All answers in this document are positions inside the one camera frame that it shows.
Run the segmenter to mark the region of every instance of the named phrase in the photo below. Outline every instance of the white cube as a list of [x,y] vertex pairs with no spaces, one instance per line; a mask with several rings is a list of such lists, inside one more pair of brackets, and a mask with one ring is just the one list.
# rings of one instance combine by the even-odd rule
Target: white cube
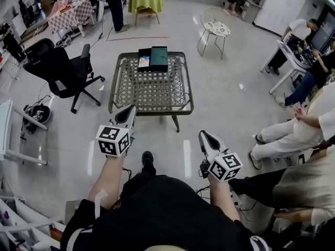
[[235,178],[242,166],[243,164],[236,153],[220,153],[215,156],[213,162],[210,164],[208,172],[218,181],[226,181]]
[[129,129],[100,125],[95,138],[102,153],[120,157],[130,146]]

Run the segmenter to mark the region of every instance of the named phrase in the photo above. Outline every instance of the white pants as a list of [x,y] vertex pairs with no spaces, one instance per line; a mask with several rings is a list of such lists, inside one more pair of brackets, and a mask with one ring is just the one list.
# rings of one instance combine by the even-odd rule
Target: white pants
[[296,122],[297,119],[293,119],[264,128],[261,135],[263,140],[269,143],[256,145],[252,150],[253,156],[256,159],[289,157],[318,145],[318,139],[301,142],[293,135],[293,126]]

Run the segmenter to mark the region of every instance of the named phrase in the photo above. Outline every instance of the checkered tablecloth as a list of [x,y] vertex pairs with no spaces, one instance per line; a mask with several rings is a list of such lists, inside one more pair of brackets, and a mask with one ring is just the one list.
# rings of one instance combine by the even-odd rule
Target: checkered tablecloth
[[82,25],[93,12],[90,0],[84,0],[64,13],[55,14],[49,18],[48,22],[53,31],[69,29]]

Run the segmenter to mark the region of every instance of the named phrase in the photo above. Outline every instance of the chair armrest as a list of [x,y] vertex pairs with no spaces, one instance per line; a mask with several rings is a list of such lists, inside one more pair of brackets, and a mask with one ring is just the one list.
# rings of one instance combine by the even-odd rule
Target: chair armrest
[[80,59],[88,59],[90,57],[90,44],[86,44],[84,45],[84,48],[83,48],[83,52],[82,52],[82,55],[80,57]]

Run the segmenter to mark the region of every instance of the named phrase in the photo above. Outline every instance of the floor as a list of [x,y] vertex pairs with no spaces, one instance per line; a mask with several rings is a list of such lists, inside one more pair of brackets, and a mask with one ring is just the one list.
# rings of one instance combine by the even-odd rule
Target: floor
[[[110,32],[111,15],[108,10],[105,12],[104,36],[91,48],[91,59],[95,74],[104,76],[106,81],[98,81],[87,88],[102,105],[98,107],[82,95],[77,103],[78,112],[74,115],[70,112],[72,98],[52,96],[46,103],[52,110],[52,118],[47,124],[49,130],[38,130],[33,135],[26,133],[28,140],[21,142],[25,153],[46,159],[49,164],[39,166],[12,161],[0,164],[0,174],[5,176],[15,195],[23,197],[31,207],[50,217],[64,214],[67,201],[88,195],[105,161],[94,137],[99,125],[109,120],[107,105],[118,55],[153,45],[166,45],[169,51],[186,54],[195,109],[190,116],[178,118],[180,133],[176,133],[171,117],[136,119],[136,140],[125,160],[125,167],[131,169],[133,175],[141,170],[141,154],[149,150],[154,155],[158,174],[181,179],[193,189],[207,186],[208,180],[198,175],[204,158],[198,142],[200,130],[221,137],[226,146],[239,155],[244,163],[240,178],[285,166],[282,162],[268,161],[260,172],[256,172],[247,159],[247,152],[255,145],[254,135],[264,127],[290,118],[290,113],[280,108],[269,94],[279,78],[259,71],[275,50],[278,38],[238,18],[226,16],[225,23],[231,28],[231,35],[226,40],[223,60],[214,46],[214,38],[210,38],[205,55],[201,57],[197,51],[197,42],[203,33],[200,14],[209,5],[185,1],[166,0],[160,14],[160,25],[155,18],[140,17],[138,26],[134,27],[134,16],[125,9],[125,23],[131,24],[131,28],[120,34],[115,34],[114,30]],[[86,38],[77,37],[66,47],[69,57],[80,55],[84,44],[96,42],[101,30],[101,23],[86,27]],[[58,40],[57,34],[52,35],[48,28],[26,42],[25,47],[45,37],[54,42]],[[162,38],[133,39],[136,37]],[[50,94],[45,81],[23,69],[16,69],[13,73],[17,73],[20,80],[12,80],[4,72],[0,74],[0,103],[10,97],[16,106],[23,108]],[[291,84],[287,81],[278,93],[290,89]],[[127,173],[124,173],[122,182],[127,178]],[[243,197],[242,200],[242,208],[248,209],[254,204],[249,198]],[[259,231],[264,228],[270,212],[257,204],[253,211],[245,212],[257,223],[248,222],[245,218],[243,221],[247,227]]]

